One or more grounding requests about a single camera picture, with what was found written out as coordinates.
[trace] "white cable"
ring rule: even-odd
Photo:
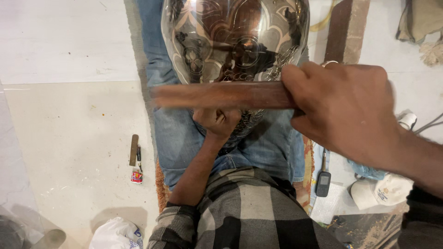
[[[417,129],[416,131],[414,131],[414,133],[415,133],[416,135],[418,135],[418,134],[420,134],[422,131],[424,131],[424,130],[426,130],[426,129],[432,127],[432,126],[436,126],[436,125],[441,125],[441,124],[443,124],[443,122],[438,122],[438,123],[435,123],[435,124],[434,124],[434,122],[436,122],[436,121],[437,121],[438,119],[440,119],[441,117],[443,117],[443,113],[440,114],[438,117],[436,117],[436,118],[435,118],[434,120],[432,120],[431,122],[429,122],[429,123],[423,125],[421,128],[419,128],[419,129]]]

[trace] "blue jeans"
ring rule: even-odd
[[[148,58],[148,87],[180,84],[161,33],[162,0],[137,0],[142,20],[144,52]],[[238,146],[214,162],[212,174],[225,169],[255,166],[272,177],[301,182],[304,177],[302,135],[289,120],[293,110],[269,110]],[[164,183],[170,190],[197,155],[204,136],[185,109],[154,110],[155,140]]]

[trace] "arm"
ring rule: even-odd
[[[193,119],[207,129],[205,141],[180,177],[169,202],[190,206],[200,202],[218,151],[229,139],[240,118],[237,110],[195,110]]]
[[[306,114],[292,118],[295,129],[363,165],[409,177],[443,198],[443,146],[397,123],[383,68],[338,63],[323,68],[308,62],[285,67],[282,80]]]
[[[193,119],[203,125],[205,141],[186,168],[166,208],[157,218],[148,248],[192,248],[195,243],[196,221],[200,213],[195,207],[205,192],[206,183],[218,151],[228,140],[240,120],[237,110],[196,110]]]
[[[169,202],[195,206],[203,196],[218,151],[226,141],[209,134],[202,148],[180,177]]]

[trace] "white cap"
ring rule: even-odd
[[[393,206],[406,200],[413,183],[408,178],[389,173],[381,181],[356,181],[351,187],[351,195],[360,210],[377,205]]]
[[[398,121],[398,123],[406,130],[410,130],[412,128],[412,124],[415,122],[417,122],[417,116],[413,113],[407,113]]]

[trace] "small red packet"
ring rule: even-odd
[[[143,181],[143,174],[140,173],[138,170],[132,172],[131,176],[131,182],[141,184]]]

